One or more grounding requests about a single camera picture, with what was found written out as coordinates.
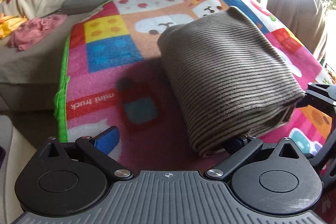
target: gray pillow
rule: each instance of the gray pillow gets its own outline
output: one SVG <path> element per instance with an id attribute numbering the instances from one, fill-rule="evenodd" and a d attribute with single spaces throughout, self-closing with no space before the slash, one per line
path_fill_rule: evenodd
<path id="1" fill-rule="evenodd" d="M 61 13 L 75 15 L 88 13 L 108 0 L 66 0 L 61 6 Z"/>

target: black clamp arm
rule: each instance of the black clamp arm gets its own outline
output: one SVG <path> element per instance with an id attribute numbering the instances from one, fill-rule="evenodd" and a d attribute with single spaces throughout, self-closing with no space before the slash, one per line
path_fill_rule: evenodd
<path id="1" fill-rule="evenodd" d="M 236 138 L 231 139 L 226 144 L 234 142 Z M 228 182 L 233 173 L 240 167 L 246 165 L 262 149 L 263 142 L 259 138 L 249 136 L 247 144 L 236 151 L 226 160 L 215 165 L 204 173 L 204 177 L 210 180 L 220 180 Z"/>
<path id="2" fill-rule="evenodd" d="M 127 170 L 126 167 L 113 160 L 102 151 L 98 150 L 94 146 L 94 143 L 90 142 L 89 139 L 78 138 L 75 141 L 75 144 L 77 148 L 83 153 L 85 158 L 84 161 L 100 169 L 106 176 L 109 184 L 116 181 L 128 180 L 133 177 L 131 172 L 127 176 L 125 175 L 123 177 L 118 173 L 116 175 L 118 170 Z"/>
<path id="3" fill-rule="evenodd" d="M 336 186 L 336 85 L 308 83 L 306 95 L 296 107 L 312 106 L 332 118 L 330 135 L 321 150 L 309 158 L 310 164 L 319 174 L 329 162 L 328 169 L 320 176 L 328 193 Z"/>

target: blue square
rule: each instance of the blue square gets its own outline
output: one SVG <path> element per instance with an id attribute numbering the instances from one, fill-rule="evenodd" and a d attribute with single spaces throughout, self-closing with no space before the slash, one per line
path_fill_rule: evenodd
<path id="1" fill-rule="evenodd" d="M 86 44 L 89 72 L 143 60 L 130 35 L 109 37 Z"/>
<path id="2" fill-rule="evenodd" d="M 269 30 L 265 27 L 264 23 L 255 15 L 254 12 L 241 0 L 223 0 L 228 6 L 236 6 L 238 7 L 245 15 L 247 15 L 255 25 L 260 24 L 260 31 L 263 34 L 269 32 Z"/>
<path id="3" fill-rule="evenodd" d="M 124 110 L 128 120 L 134 124 L 143 124 L 158 116 L 155 104 L 150 97 L 124 104 Z"/>

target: beige couch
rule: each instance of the beige couch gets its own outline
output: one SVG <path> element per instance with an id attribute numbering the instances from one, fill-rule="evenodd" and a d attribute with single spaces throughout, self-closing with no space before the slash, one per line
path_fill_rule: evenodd
<path id="1" fill-rule="evenodd" d="M 0 116 L 0 146 L 5 151 L 0 167 L 0 223 L 10 224 L 23 213 L 14 192 L 16 179 L 36 149 L 6 116 Z"/>
<path id="2" fill-rule="evenodd" d="M 12 0 L 0 3 L 0 13 L 25 13 L 32 19 L 59 9 L 64 1 Z M 61 27 L 25 52 L 3 46 L 9 37 L 0 40 L 0 111 L 53 109 L 65 39 L 71 27 L 87 15 L 68 16 Z"/>

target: sofa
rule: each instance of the sofa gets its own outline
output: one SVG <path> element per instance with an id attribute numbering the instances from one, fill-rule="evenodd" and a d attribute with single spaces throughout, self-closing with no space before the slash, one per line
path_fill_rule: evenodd
<path id="1" fill-rule="evenodd" d="M 65 0 L 11 0 L 0 3 L 0 13 L 43 17 L 61 8 Z M 37 45 L 23 52 L 0 40 L 0 111 L 53 109 L 66 37 L 71 27 L 89 13 L 69 15 L 65 22 Z"/>

